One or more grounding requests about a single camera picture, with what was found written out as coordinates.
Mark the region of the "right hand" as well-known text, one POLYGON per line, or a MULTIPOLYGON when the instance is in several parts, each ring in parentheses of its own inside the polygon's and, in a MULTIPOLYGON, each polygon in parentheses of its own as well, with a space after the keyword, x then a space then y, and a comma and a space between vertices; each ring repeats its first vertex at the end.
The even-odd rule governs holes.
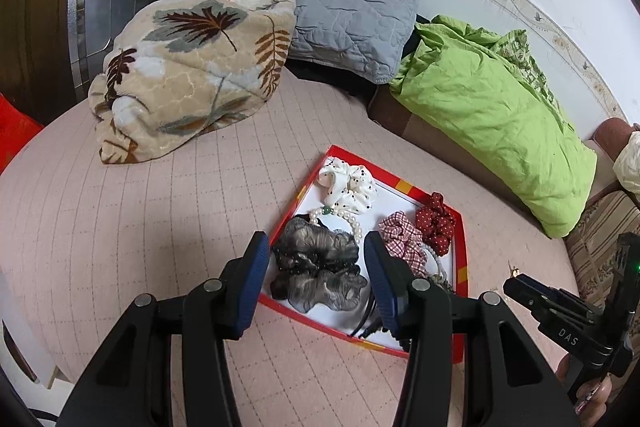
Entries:
MULTIPOLYGON (((564 355, 555 371, 556 377, 558 377, 559 381, 563 384, 567 382, 570 363, 572 363, 572 357, 570 355, 564 355)), ((607 380, 608 375, 605 375, 597 379, 595 384, 588 384, 588 392, 582 398, 578 399, 577 404, 574 407, 577 415, 581 414, 588 407, 598 393, 604 388, 604 384, 607 380)))

